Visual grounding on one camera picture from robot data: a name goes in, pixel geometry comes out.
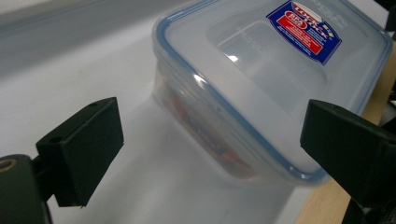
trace transparent container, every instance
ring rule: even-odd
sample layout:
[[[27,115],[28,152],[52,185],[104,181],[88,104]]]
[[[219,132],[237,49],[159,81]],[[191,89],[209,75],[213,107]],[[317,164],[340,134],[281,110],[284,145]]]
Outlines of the transparent container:
[[[328,175],[300,148],[309,99],[360,114],[391,50],[348,1],[203,1],[160,19],[154,96],[231,175]]]

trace sticker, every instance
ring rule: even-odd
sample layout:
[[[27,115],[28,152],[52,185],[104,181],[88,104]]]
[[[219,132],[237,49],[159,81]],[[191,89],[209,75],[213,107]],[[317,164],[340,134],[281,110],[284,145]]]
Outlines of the sticker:
[[[323,65],[342,42],[329,23],[308,7],[293,1],[286,2],[267,18],[295,48]]]

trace wooden edge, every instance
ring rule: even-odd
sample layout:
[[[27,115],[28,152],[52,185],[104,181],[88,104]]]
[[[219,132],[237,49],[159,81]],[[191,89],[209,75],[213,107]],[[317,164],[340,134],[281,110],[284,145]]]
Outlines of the wooden edge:
[[[384,70],[375,85],[372,96],[365,107],[362,117],[378,124],[387,104],[390,90],[396,78],[396,44]],[[341,223],[349,203],[349,195],[333,179],[312,190],[297,224]]]

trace clear plastic box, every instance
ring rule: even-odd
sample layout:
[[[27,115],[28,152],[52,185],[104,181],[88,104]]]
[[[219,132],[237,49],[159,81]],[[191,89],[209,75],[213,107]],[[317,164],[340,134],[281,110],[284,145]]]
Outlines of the clear plastic box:
[[[392,45],[343,0],[202,1],[160,19],[153,43],[155,98],[225,170],[295,184],[328,177],[300,148],[308,100],[360,114]]]

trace container lid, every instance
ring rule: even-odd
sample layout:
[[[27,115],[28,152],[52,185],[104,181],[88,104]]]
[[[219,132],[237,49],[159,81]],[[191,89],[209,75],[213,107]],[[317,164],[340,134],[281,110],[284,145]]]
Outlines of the container lid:
[[[325,175],[300,148],[308,100],[360,114],[392,45],[346,0],[203,1],[159,21],[154,34],[259,150],[307,182]]]

